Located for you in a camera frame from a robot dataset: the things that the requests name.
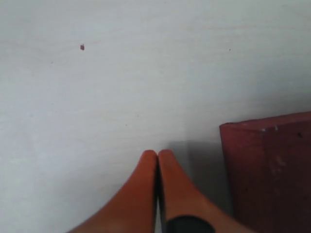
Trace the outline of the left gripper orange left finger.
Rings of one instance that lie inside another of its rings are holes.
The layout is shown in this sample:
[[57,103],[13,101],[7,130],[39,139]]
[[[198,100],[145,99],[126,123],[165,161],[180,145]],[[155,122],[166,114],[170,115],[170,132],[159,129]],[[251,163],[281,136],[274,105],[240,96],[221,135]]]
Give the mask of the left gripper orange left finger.
[[112,199],[71,233],[153,233],[156,223],[156,152],[142,153]]

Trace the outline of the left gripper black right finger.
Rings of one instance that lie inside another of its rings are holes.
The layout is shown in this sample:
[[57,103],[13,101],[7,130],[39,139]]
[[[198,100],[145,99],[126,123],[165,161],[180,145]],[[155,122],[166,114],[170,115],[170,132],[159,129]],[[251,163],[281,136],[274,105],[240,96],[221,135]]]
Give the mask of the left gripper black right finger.
[[161,150],[159,206],[164,233],[251,233],[196,188],[171,150]]

